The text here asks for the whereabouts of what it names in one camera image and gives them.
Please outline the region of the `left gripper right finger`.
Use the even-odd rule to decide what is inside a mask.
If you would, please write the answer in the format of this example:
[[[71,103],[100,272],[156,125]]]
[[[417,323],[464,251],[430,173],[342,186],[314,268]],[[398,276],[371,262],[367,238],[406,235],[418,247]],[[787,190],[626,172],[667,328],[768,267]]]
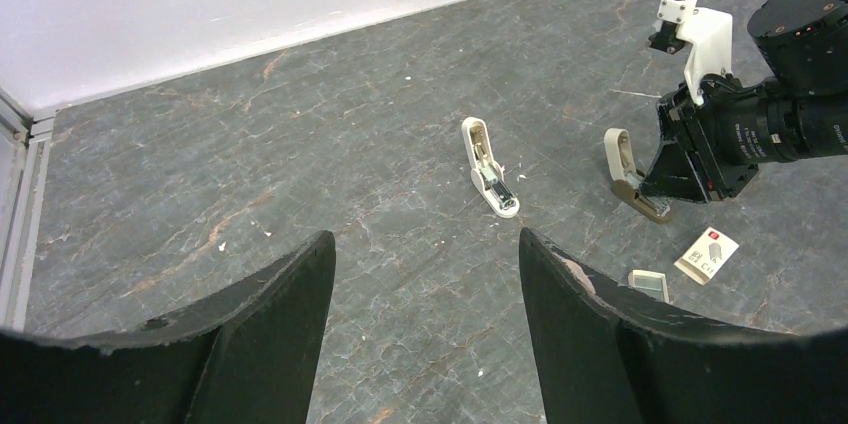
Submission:
[[[654,299],[531,228],[519,270],[551,423],[843,423],[847,332],[733,325]]]

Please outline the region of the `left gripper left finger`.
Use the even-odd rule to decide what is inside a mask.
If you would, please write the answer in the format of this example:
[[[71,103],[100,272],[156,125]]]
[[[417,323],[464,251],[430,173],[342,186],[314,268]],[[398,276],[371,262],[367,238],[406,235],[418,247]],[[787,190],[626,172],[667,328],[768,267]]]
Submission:
[[[1,335],[5,423],[303,423],[336,271],[329,231],[126,332]]]

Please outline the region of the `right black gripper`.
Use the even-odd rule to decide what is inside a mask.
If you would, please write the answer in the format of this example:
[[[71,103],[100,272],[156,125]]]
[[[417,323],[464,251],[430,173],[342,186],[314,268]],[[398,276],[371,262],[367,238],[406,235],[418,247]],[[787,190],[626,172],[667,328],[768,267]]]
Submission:
[[[657,102],[660,146],[639,185],[648,198],[710,203],[737,197],[756,176],[756,164],[732,164],[721,153],[715,125],[718,112],[744,95],[731,74],[707,75],[705,104],[696,106],[685,83]]]

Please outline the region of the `beige stapler base half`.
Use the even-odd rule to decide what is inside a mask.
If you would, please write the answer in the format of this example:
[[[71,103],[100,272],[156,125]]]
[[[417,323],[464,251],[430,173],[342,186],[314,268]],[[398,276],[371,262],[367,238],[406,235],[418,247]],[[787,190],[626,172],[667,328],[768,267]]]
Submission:
[[[603,142],[613,194],[650,221],[658,224],[669,223],[674,216],[671,200],[645,197],[639,190],[645,173],[636,166],[628,131],[609,128],[604,134]]]

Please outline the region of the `white staple tray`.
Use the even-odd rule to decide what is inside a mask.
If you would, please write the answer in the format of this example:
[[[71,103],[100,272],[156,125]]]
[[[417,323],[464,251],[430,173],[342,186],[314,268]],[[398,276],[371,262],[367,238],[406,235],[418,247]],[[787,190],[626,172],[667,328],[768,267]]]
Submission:
[[[658,301],[670,302],[664,273],[634,269],[628,275],[628,285]]]

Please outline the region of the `white staple box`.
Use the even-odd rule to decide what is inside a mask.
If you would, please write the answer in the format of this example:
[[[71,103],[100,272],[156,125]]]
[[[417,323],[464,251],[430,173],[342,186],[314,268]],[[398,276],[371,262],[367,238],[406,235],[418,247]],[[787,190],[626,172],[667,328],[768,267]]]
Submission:
[[[739,244],[728,235],[708,227],[674,266],[696,283],[706,285],[738,248]]]

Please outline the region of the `white stapler top half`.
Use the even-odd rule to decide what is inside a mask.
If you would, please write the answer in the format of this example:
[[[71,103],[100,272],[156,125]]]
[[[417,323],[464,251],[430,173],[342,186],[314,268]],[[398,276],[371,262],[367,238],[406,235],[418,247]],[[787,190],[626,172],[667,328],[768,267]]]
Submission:
[[[515,217],[520,202],[506,186],[503,167],[493,157],[486,123],[467,117],[461,124],[461,134],[475,188],[498,217]]]

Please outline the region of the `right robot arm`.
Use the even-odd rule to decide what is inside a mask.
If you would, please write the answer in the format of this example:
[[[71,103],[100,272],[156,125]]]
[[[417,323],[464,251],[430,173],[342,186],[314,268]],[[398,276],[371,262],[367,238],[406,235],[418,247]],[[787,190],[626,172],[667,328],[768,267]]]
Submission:
[[[747,31],[771,77],[744,86],[718,69],[665,95],[641,196],[720,201],[762,164],[846,154],[847,0],[767,0]]]

